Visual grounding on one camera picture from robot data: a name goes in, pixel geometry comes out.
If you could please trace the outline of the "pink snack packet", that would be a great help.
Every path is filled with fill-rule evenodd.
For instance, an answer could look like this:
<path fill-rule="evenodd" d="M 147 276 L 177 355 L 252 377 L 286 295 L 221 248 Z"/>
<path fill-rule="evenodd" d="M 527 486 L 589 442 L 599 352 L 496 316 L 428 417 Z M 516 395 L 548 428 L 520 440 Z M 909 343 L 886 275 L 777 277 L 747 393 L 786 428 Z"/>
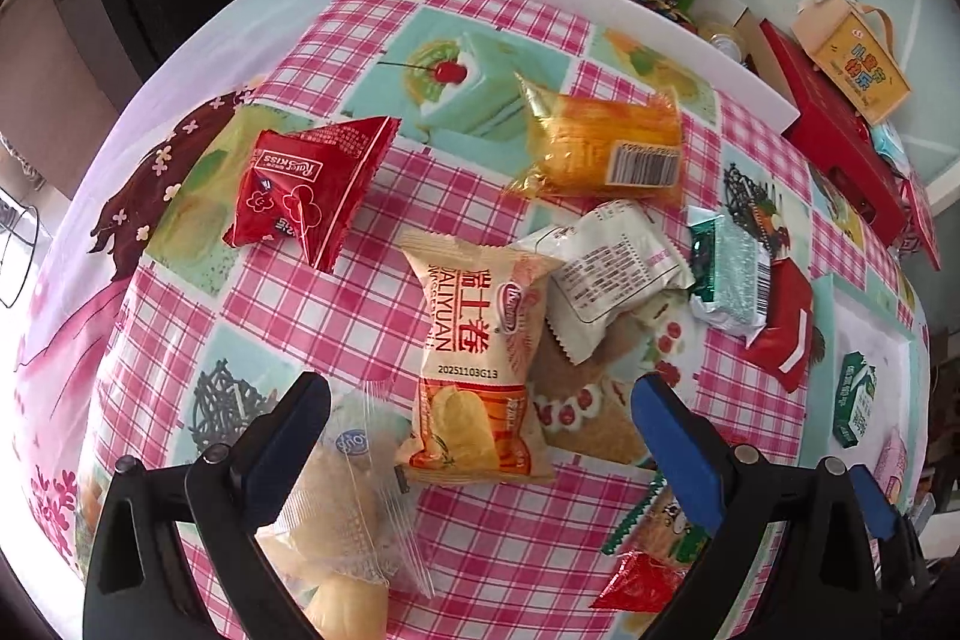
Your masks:
<path fill-rule="evenodd" d="M 874 468 L 875 481 L 892 505 L 900 500 L 905 487 L 907 466 L 907 445 L 903 442 L 900 431 L 893 427 L 885 438 L 884 447 L 880 450 Z"/>

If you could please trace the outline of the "large red gift box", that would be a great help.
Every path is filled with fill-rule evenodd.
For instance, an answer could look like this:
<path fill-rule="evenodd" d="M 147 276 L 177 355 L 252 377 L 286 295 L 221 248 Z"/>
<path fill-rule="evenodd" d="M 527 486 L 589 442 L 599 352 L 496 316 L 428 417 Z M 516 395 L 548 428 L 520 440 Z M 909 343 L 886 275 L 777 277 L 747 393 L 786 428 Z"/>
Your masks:
<path fill-rule="evenodd" d="M 907 216 L 866 124 L 792 37 L 768 19 L 760 21 L 760 31 L 799 110 L 799 119 L 784 131 L 788 142 L 850 202 L 882 245 L 892 247 Z"/>

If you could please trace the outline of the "red triangular snack packet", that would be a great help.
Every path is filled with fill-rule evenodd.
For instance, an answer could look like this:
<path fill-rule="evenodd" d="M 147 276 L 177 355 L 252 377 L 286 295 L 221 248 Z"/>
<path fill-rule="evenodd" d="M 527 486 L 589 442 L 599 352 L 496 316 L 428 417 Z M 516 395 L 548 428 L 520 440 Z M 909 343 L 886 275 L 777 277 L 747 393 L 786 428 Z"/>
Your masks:
<path fill-rule="evenodd" d="M 304 263 L 329 273 L 399 128 L 395 117 L 366 117 L 295 133 L 261 131 L 223 240 L 238 248 L 295 239 Z"/>

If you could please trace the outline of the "green silver snack packet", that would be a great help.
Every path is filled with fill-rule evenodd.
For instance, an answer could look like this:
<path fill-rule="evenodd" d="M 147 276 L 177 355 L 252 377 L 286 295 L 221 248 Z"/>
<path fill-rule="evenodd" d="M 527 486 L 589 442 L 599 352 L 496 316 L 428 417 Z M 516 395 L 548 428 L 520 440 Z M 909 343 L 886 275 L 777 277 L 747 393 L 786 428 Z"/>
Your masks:
<path fill-rule="evenodd" d="M 731 216 L 690 206 L 690 307 L 697 319 L 750 346 L 766 326 L 771 289 L 768 250 Z"/>

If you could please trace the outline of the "green white small packet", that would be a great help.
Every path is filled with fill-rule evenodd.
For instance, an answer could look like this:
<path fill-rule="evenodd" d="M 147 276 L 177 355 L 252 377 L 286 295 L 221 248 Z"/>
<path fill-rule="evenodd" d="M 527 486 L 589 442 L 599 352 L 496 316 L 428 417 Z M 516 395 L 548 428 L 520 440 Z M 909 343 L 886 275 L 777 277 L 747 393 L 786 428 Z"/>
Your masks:
<path fill-rule="evenodd" d="M 841 447 L 856 447 L 866 435 L 875 392 L 875 367 L 859 351 L 846 354 L 841 361 L 833 408 L 833 437 Z"/>

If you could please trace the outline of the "red white-striped snack packet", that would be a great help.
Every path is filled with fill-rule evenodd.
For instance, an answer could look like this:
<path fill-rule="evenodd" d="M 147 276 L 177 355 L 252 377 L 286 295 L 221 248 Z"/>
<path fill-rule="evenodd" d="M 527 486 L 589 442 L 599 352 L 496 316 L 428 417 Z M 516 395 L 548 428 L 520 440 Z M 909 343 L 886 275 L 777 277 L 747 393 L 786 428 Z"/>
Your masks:
<path fill-rule="evenodd" d="M 791 395 L 804 381 L 811 360 L 814 292 L 793 259 L 771 266 L 771 292 L 766 326 L 745 347 L 745 359 L 775 377 Z"/>

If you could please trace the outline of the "orange cake snack packet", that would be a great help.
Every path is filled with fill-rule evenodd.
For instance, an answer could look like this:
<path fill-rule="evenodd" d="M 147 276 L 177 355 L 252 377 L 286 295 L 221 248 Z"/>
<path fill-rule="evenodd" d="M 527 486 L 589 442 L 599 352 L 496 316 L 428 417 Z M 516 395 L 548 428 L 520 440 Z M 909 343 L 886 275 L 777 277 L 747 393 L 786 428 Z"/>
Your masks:
<path fill-rule="evenodd" d="M 680 205 L 683 122 L 672 89 L 630 104 L 569 96 L 524 76 L 516 81 L 526 104 L 529 165 L 509 191 Z"/>

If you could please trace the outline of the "clear bag of buns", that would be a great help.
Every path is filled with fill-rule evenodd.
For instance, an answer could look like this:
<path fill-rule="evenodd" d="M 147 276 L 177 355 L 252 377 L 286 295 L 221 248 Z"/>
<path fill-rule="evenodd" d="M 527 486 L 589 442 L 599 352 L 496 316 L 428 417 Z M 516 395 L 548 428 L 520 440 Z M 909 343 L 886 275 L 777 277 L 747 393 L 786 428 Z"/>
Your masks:
<path fill-rule="evenodd" d="M 416 500 L 395 463 L 408 419 L 337 383 L 331 417 L 257 542 L 320 637 L 384 638 L 397 588 L 431 598 Z"/>

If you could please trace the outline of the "pink checked tablecloth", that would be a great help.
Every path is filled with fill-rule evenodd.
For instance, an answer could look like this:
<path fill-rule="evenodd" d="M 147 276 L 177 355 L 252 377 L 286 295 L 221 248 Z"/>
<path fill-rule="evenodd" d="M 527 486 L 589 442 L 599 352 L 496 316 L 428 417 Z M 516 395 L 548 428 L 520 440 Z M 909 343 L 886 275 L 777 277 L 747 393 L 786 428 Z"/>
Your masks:
<path fill-rule="evenodd" d="M 293 34 L 279 24 L 256 23 L 252 46 L 285 49 Z M 434 65 L 457 55 L 470 81 L 453 109 L 486 109 L 485 76 L 512 80 L 514 70 L 540 67 L 535 80 L 622 103 L 644 103 L 652 78 L 628 76 L 626 39 L 612 28 L 534 0 L 332 0 L 290 55 L 268 55 L 278 67 L 265 88 L 210 97 L 197 117 L 184 117 L 171 136 L 146 153 L 120 185 L 106 169 L 86 175 L 83 187 L 102 185 L 109 198 L 91 224 L 94 247 L 110 250 L 118 283 L 93 331 L 93 380 L 86 390 L 85 440 L 73 482 L 60 492 L 60 536 L 73 567 L 86 572 L 93 530 L 106 497 L 109 466 L 124 453 L 149 466 L 194 461 L 189 425 L 229 424 L 213 434 L 237 434 L 254 408 L 263 408 L 296 377 L 298 367 L 325 375 L 337 393 L 364 380 L 386 379 L 386 398 L 409 419 L 427 336 L 427 309 L 402 253 L 392 247 L 404 227 L 452 234 L 474 244 L 507 244 L 549 224 L 573 223 L 592 203 L 532 203 L 509 195 L 512 169 L 523 167 L 523 112 L 475 127 L 477 142 L 444 128 L 426 142 L 415 126 L 420 109 L 442 109 L 439 88 L 427 77 L 373 76 L 379 55 L 411 53 Z M 249 67 L 262 71 L 267 67 Z M 683 109 L 685 206 L 713 209 L 724 200 L 722 174 L 736 164 L 770 187 L 778 218 L 786 221 L 791 253 L 809 273 L 815 292 L 846 294 L 859 287 L 889 315 L 878 336 L 890 338 L 893 357 L 905 359 L 900 380 L 884 393 L 903 392 L 893 404 L 907 450 L 901 502 L 913 498 L 928 440 L 929 341 L 923 307 L 882 241 L 815 174 L 800 151 L 726 92 L 698 86 L 704 101 Z M 239 184 L 236 154 L 251 151 L 267 120 L 278 130 L 306 128 L 308 120 L 390 113 L 404 128 L 356 214 L 335 269 L 319 275 L 299 259 L 296 242 L 233 250 L 220 239 L 233 219 Z M 607 360 L 617 390 L 644 370 L 662 369 L 677 390 L 692 390 L 692 408 L 721 434 L 757 445 L 771 461 L 800 463 L 838 443 L 830 434 L 832 397 L 811 390 L 792 395 L 743 357 L 743 341 L 675 310 L 656 326 L 626 326 L 626 354 Z M 573 445 L 563 448 L 587 448 Z M 640 619 L 590 609 L 613 564 L 601 554 L 602 533 L 620 520 L 649 482 L 640 466 L 617 463 L 639 456 L 597 450 L 601 456 L 555 450 L 556 477 L 548 486 L 433 487 L 420 497 L 434 599 L 395 597 L 391 638 L 630 638 Z M 64 477 L 70 477 L 70 470 Z"/>

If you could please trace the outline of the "red patterned cake packet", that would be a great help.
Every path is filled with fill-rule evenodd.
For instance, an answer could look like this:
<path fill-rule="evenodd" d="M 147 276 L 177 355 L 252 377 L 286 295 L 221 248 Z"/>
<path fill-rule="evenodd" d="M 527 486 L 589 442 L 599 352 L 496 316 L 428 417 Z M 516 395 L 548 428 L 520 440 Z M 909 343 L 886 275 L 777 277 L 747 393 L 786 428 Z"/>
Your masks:
<path fill-rule="evenodd" d="M 708 541 L 708 531 L 688 520 L 664 475 L 654 474 L 644 497 L 602 546 L 615 569 L 590 607 L 658 614 Z"/>

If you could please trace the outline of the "white printed snack packet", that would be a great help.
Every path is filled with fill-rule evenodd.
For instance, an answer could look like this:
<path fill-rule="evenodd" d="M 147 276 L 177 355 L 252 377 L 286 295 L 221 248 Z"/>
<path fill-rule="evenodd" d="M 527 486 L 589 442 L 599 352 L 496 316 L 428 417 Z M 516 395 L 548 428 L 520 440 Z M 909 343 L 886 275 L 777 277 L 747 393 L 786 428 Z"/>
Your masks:
<path fill-rule="evenodd" d="M 607 202 L 569 226 L 547 226 L 514 244 L 560 260 L 547 289 L 547 325 L 574 365 L 583 364 L 620 315 L 664 291 L 685 291 L 682 253 L 635 202 Z"/>

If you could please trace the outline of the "light blue wipes pack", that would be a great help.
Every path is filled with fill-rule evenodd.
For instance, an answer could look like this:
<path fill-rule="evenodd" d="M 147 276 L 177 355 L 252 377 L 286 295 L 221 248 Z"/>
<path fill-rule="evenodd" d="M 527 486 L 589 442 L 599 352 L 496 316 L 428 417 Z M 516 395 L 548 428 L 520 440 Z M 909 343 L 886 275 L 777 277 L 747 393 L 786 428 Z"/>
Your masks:
<path fill-rule="evenodd" d="M 908 159 L 907 150 L 892 124 L 882 122 L 874 125 L 871 128 L 871 142 L 878 156 L 889 164 L 896 175 L 900 175 L 903 179 L 910 177 L 913 168 Z"/>

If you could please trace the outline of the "beige orange chips packet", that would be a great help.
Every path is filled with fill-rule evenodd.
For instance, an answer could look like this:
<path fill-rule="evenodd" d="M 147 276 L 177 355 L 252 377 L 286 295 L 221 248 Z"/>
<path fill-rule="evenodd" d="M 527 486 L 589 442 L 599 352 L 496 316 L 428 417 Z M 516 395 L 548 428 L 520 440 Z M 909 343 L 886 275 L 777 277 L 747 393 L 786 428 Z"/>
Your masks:
<path fill-rule="evenodd" d="M 555 476 L 527 376 L 560 260 L 407 229 L 397 241 L 423 287 L 412 436 L 397 463 L 413 481 L 542 484 Z"/>

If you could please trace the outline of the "red patterned box lid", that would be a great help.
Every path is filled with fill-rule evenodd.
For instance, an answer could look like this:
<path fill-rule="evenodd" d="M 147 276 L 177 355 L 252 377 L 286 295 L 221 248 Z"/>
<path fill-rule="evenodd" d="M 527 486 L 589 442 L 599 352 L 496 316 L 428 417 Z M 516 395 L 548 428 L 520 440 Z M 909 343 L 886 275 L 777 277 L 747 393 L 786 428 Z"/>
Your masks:
<path fill-rule="evenodd" d="M 942 268 L 939 242 L 935 234 L 934 220 L 929 206 L 926 187 L 919 182 L 916 170 L 911 169 L 900 181 L 900 198 L 905 211 L 905 227 L 900 236 L 900 255 L 916 255 L 923 252 L 934 271 Z"/>

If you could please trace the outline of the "teal rimmed white tray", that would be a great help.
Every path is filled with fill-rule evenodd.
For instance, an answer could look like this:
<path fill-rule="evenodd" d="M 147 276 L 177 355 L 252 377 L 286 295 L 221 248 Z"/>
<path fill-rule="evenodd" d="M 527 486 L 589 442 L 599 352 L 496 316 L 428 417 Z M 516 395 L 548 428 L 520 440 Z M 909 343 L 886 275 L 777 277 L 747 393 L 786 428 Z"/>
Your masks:
<path fill-rule="evenodd" d="M 874 472 L 890 429 L 907 445 L 905 487 L 896 507 L 913 505 L 928 445 L 929 354 L 921 335 L 908 328 L 841 276 L 812 283 L 815 328 L 823 336 L 823 359 L 812 365 L 805 382 L 805 420 L 797 463 L 812 466 L 827 455 L 848 466 L 864 464 Z M 866 435 L 843 448 L 833 437 L 833 408 L 843 357 L 864 354 L 877 374 L 877 392 Z"/>

